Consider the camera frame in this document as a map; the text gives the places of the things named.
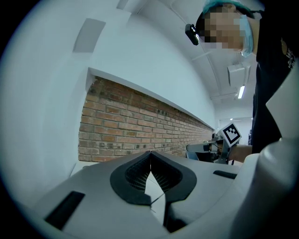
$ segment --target white ceiling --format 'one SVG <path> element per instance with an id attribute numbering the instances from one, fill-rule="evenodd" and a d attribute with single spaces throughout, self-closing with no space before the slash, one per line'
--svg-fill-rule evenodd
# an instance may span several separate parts
<path id="1" fill-rule="evenodd" d="M 256 83 L 256 60 L 251 55 L 244 58 L 240 53 L 226 49 L 205 49 L 194 46 L 185 35 L 187 23 L 195 24 L 206 0 L 120 0 L 124 9 L 141 14 L 154 21 L 193 63 L 203 80 L 214 104 L 229 103 L 235 100 L 248 105 L 252 102 Z M 255 0 L 241 0 L 251 9 L 262 9 Z M 227 67 L 248 62 L 251 65 L 249 80 L 242 99 L 237 99 L 239 89 L 230 87 Z"/>

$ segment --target brick wall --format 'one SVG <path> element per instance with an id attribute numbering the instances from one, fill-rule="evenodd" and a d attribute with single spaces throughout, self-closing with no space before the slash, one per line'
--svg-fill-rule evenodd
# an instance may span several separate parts
<path id="1" fill-rule="evenodd" d="M 189 115 L 96 77 L 82 110 L 79 160 L 103 162 L 148 150 L 185 157 L 187 144 L 211 135 L 212 129 Z"/>

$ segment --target black shirt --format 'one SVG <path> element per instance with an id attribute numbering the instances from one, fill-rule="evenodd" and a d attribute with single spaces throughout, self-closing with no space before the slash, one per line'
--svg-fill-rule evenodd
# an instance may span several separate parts
<path id="1" fill-rule="evenodd" d="M 260 153 L 264 147 L 281 137 L 266 103 L 283 83 L 294 66 L 295 56 L 298 56 L 295 42 L 298 21 L 294 11 L 270 7 L 266 6 L 260 20 L 256 91 L 253 100 L 252 153 Z"/>

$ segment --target fluorescent light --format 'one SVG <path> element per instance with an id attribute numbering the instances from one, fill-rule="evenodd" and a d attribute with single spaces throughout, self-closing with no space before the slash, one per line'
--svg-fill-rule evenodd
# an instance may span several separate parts
<path id="1" fill-rule="evenodd" d="M 244 93 L 244 89 L 245 89 L 245 86 L 244 86 L 244 85 L 241 86 L 241 88 L 240 88 L 240 92 L 239 92 L 239 96 L 238 96 L 238 99 L 241 99 L 241 98 L 242 98 L 243 93 Z"/>

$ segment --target person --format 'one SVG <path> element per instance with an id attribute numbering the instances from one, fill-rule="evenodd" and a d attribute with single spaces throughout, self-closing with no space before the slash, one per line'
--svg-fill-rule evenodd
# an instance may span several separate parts
<path id="1" fill-rule="evenodd" d="M 293 35 L 297 20 L 295 8 L 284 4 L 265 5 L 254 18 L 251 11 L 236 0 L 208 0 L 193 31 L 204 44 L 221 44 L 222 48 L 256 55 L 256 89 L 253 100 L 251 146 L 232 147 L 229 160 L 243 162 L 249 154 L 260 153 L 268 144 L 281 138 L 266 102 L 283 83 L 298 56 L 297 37 Z"/>

